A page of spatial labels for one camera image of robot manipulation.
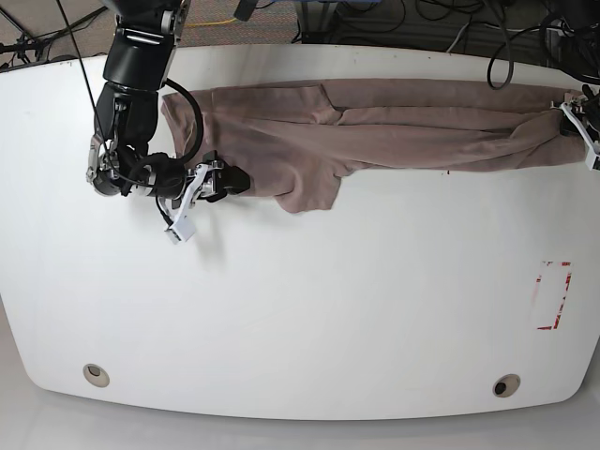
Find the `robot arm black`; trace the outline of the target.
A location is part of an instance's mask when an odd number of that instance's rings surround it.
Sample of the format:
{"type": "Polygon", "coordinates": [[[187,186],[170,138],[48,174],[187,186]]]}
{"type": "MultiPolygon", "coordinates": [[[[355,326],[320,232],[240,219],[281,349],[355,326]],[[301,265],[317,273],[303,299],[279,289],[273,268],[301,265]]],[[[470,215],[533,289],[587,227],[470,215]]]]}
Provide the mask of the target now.
{"type": "Polygon", "coordinates": [[[578,134],[585,163],[599,170],[599,3],[552,1],[540,22],[540,48],[551,66],[581,83],[581,93],[564,100],[562,131],[578,134]]]}
{"type": "Polygon", "coordinates": [[[107,1],[116,28],[103,71],[105,84],[92,102],[87,182],[102,196],[136,192],[151,197],[174,243],[186,242],[195,227],[188,211],[197,201],[218,202],[250,187],[249,175],[209,152],[200,154],[203,117],[193,96],[168,72],[186,23],[187,1],[107,1]],[[158,92],[168,86],[191,107],[196,127],[192,144],[180,157],[151,153],[158,125],[158,92]]]}

